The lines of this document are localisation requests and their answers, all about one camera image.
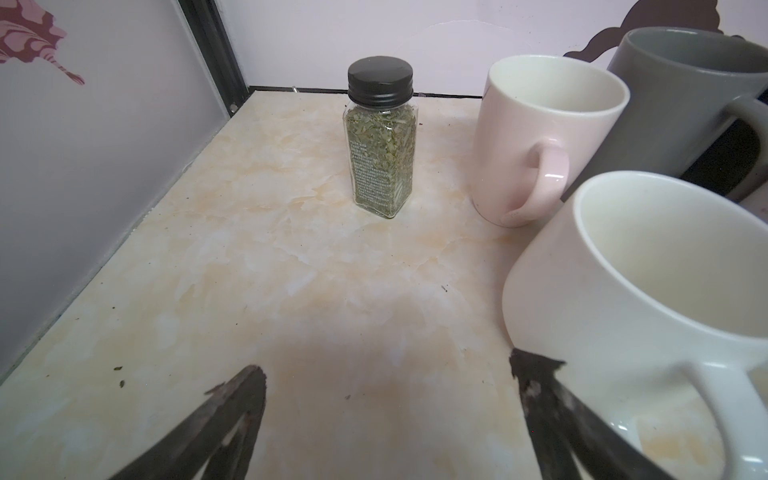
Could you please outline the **white ribbed mug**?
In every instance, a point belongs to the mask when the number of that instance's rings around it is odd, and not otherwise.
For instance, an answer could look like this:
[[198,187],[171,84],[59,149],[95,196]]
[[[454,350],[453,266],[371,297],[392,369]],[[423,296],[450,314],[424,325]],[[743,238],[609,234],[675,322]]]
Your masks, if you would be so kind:
[[639,171],[595,176],[513,264],[502,294],[515,347],[563,362],[562,382],[612,433],[697,393],[728,479],[767,474],[767,227],[704,188]]

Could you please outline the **grey mug front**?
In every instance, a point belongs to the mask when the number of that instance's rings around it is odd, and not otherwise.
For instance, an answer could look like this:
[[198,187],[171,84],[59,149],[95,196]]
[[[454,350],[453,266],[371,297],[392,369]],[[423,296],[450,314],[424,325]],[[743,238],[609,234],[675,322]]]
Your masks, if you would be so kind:
[[629,87],[620,118],[563,196],[589,178],[616,170],[681,177],[733,123],[760,140],[756,164],[727,195],[739,202],[767,179],[765,47],[721,33],[644,27],[621,40],[608,69]]

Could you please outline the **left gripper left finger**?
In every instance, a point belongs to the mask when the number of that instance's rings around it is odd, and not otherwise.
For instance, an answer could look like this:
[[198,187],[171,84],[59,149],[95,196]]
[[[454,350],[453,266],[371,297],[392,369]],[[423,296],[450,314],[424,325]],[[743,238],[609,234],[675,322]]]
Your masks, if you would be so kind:
[[267,377],[248,365],[115,479],[243,479],[266,407]]

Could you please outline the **black mug white base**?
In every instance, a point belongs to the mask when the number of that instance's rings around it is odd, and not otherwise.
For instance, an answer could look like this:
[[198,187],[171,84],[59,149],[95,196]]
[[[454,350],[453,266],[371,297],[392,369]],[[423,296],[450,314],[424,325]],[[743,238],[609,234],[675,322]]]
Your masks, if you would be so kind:
[[767,142],[737,119],[681,179],[741,201],[767,180]]

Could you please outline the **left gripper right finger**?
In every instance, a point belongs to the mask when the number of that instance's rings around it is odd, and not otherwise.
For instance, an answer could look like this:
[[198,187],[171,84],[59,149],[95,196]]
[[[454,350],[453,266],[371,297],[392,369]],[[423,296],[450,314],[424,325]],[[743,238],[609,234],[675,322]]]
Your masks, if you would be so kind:
[[556,379],[563,361],[514,348],[509,363],[542,478],[671,477]]

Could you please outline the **pink mug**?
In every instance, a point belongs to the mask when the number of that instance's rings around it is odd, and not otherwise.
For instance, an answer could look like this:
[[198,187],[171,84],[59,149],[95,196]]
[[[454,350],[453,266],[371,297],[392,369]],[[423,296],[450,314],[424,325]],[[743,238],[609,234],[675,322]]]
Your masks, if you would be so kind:
[[623,80],[581,60],[518,55],[495,62],[474,137],[477,212],[506,228],[549,214],[629,100]]

